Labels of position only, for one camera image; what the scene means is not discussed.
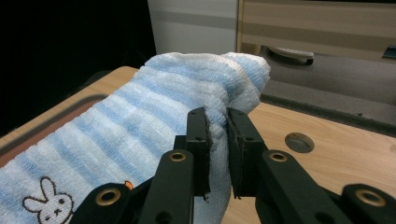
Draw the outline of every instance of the wood grain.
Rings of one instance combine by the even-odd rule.
[[[111,94],[128,82],[136,71],[131,67],[116,69],[1,138],[0,147],[87,96]],[[249,117],[270,149],[284,150],[294,156],[322,187],[339,194],[344,185],[363,183],[396,197],[395,138],[273,105],[260,104]],[[315,143],[314,150],[307,154],[290,150],[285,144],[289,133],[304,133],[311,137]],[[254,199],[235,200],[232,197],[222,223],[260,223]]]

